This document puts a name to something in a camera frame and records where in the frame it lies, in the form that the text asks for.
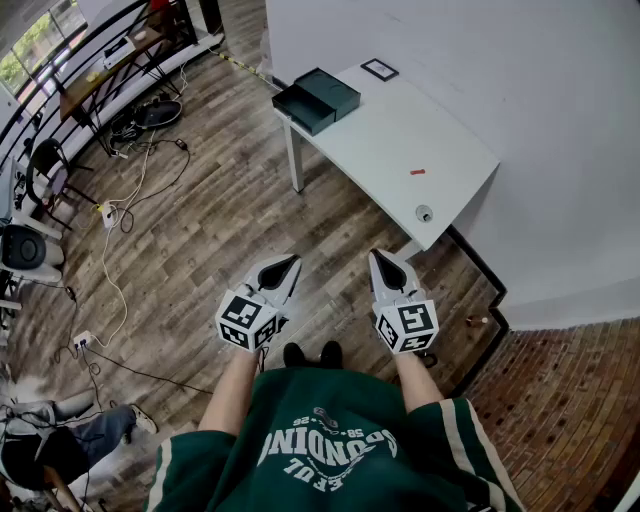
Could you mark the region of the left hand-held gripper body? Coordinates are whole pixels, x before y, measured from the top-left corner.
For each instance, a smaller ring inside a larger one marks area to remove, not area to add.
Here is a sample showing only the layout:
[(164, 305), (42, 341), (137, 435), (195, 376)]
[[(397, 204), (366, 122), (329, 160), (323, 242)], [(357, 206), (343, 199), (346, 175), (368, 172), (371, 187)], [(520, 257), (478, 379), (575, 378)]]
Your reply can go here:
[(241, 283), (227, 290), (215, 315), (219, 337), (256, 353), (281, 331), (288, 299), (283, 288), (257, 289)]

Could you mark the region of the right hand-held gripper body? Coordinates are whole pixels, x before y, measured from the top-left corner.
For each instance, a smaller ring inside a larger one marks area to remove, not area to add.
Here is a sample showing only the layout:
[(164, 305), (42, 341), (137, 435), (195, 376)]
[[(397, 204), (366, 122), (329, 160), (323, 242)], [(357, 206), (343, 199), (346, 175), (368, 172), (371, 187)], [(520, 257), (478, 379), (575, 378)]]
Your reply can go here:
[(423, 289), (373, 305), (375, 329), (393, 355), (426, 350), (439, 333), (435, 303)]

